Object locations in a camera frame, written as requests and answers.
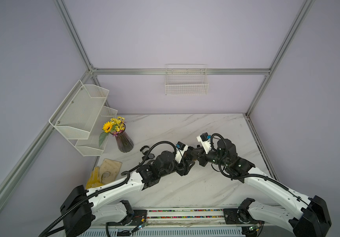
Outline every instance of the yellow glove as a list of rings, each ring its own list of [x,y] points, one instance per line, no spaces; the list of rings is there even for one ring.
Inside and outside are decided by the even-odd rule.
[[[86,189],[96,188],[102,186],[103,184],[100,182],[99,176],[99,166],[96,166],[94,170],[91,172],[91,176],[86,184]]]

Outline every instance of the green leaf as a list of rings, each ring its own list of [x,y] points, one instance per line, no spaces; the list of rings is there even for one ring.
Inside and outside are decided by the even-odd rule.
[[[108,133],[106,133],[106,132],[102,132],[99,135],[99,147],[103,144],[103,142],[106,139],[107,135],[108,135]]]

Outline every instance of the small yellow flower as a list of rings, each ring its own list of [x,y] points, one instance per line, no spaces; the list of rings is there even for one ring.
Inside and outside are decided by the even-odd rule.
[[[111,129],[112,129],[112,124],[110,123],[110,122],[106,122],[105,124],[104,124],[104,126],[103,126],[103,130],[104,130],[104,132],[110,132],[111,131]]]

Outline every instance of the vent grille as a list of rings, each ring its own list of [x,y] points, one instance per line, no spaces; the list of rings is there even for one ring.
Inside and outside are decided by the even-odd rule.
[[[109,234],[111,237],[116,237],[117,232],[125,230],[124,228],[117,227],[113,229],[111,226],[109,228]],[[106,230],[103,229],[88,229],[86,232],[79,236],[106,236]],[[183,236],[183,237],[244,237],[242,234],[241,227],[174,227],[174,228],[144,228],[135,233],[133,236],[166,236],[166,237],[175,237],[175,236]]]

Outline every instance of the white wire basket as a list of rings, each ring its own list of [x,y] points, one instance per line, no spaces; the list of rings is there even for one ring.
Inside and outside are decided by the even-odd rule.
[[[167,64],[166,95],[206,95],[208,92],[206,64]]]
[[[66,139],[88,139],[97,121],[102,106],[107,100],[108,90],[96,85],[84,85],[78,89],[63,113],[49,123]]]
[[[100,156],[103,154],[104,149],[106,148],[108,137],[111,136],[111,134],[107,135],[101,146],[99,146],[99,135],[101,132],[103,132],[103,125],[110,121],[111,118],[116,117],[116,114],[117,110],[103,106],[89,138],[86,140],[77,140],[77,143],[75,143],[74,147],[83,156]]]

